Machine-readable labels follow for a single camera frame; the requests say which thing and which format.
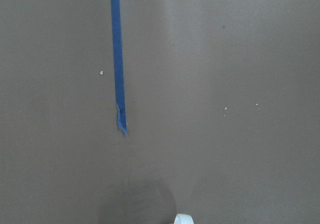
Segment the brown paper table cover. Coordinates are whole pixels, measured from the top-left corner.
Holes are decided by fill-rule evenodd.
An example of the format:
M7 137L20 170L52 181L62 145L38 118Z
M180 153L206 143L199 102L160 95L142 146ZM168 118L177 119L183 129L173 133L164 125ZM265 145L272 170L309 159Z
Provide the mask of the brown paper table cover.
M320 0L0 0L3 224L317 224Z

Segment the white plastic cup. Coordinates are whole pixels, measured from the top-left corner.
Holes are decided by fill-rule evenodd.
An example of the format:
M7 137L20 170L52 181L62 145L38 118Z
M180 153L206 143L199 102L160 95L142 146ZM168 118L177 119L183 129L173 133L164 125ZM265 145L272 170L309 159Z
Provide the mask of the white plastic cup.
M194 224L194 221L190 215L177 214L173 224Z

